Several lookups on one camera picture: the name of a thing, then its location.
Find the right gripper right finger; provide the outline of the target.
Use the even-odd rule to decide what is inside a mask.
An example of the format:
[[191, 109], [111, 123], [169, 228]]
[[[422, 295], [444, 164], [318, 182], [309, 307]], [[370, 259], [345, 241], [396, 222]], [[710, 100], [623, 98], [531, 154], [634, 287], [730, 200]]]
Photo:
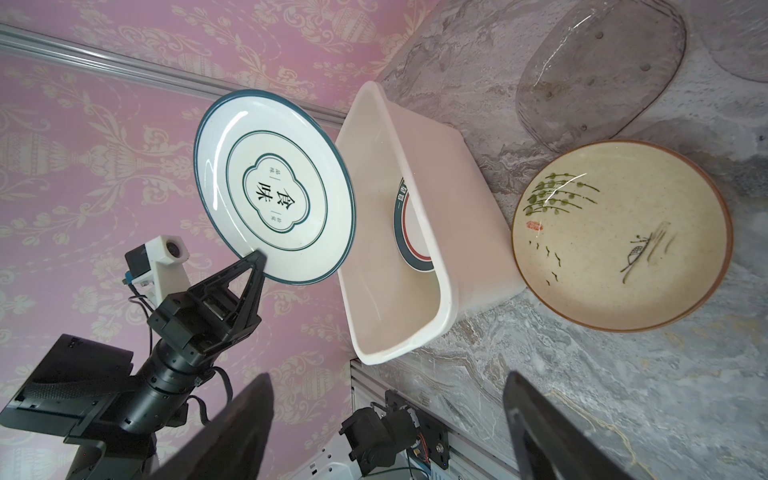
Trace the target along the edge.
[[503, 407], [522, 479], [631, 479], [517, 371]]

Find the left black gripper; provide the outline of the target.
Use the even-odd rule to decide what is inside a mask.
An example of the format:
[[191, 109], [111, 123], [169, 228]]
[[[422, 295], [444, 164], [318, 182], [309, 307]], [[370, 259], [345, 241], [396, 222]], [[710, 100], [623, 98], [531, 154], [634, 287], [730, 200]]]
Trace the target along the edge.
[[159, 336], [148, 375], [204, 375], [226, 350], [261, 323], [266, 256], [252, 252], [186, 290], [151, 293], [148, 326]]

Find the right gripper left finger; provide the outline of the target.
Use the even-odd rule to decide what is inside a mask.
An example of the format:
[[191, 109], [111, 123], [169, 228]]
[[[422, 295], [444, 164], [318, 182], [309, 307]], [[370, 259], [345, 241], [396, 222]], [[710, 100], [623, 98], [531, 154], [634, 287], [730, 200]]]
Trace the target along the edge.
[[151, 477], [255, 479], [274, 417], [270, 375], [262, 373]]

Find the white plate blue rim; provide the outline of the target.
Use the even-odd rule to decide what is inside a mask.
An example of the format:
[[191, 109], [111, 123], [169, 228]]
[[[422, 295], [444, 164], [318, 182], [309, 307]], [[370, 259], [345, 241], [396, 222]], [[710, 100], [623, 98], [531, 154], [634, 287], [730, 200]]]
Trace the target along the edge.
[[240, 258], [264, 254], [267, 278], [315, 284], [349, 255], [357, 214], [348, 169], [295, 103], [262, 90], [222, 96], [198, 126], [193, 171], [224, 244]]

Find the white plate green red rim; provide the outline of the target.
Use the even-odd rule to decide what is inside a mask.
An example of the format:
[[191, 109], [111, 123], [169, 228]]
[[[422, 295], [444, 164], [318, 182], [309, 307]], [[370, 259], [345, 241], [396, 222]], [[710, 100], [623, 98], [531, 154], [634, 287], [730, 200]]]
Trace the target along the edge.
[[403, 261], [418, 272], [434, 270], [431, 255], [424, 239], [410, 191], [400, 180], [393, 214], [394, 238]]

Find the cream willow pattern plate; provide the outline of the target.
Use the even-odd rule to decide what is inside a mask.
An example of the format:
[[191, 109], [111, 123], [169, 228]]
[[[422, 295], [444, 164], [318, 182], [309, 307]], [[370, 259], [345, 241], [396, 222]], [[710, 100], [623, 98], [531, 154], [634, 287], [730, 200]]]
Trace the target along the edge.
[[726, 202], [686, 157], [639, 141], [560, 155], [529, 183], [511, 245], [532, 293], [596, 330], [640, 332], [691, 314], [733, 254]]

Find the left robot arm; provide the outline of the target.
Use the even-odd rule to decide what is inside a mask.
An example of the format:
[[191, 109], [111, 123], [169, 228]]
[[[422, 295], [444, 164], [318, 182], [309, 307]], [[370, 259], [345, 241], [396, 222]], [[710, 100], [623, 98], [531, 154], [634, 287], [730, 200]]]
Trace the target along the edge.
[[190, 284], [181, 264], [151, 263], [159, 338], [137, 372], [130, 351], [63, 334], [1, 412], [2, 426], [63, 438], [79, 450], [70, 479], [138, 479], [156, 433], [185, 424], [194, 390], [220, 354], [260, 324], [266, 257], [255, 251]]

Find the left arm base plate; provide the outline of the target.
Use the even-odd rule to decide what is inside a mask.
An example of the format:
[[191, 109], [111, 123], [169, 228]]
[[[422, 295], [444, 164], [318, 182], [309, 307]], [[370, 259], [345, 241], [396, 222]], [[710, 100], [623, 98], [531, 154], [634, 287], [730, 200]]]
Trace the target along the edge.
[[384, 401], [372, 401], [341, 423], [339, 434], [350, 446], [349, 459], [367, 479], [396, 467], [410, 474], [421, 471], [428, 479], [447, 471], [450, 442], [447, 426], [396, 390], [387, 390]]

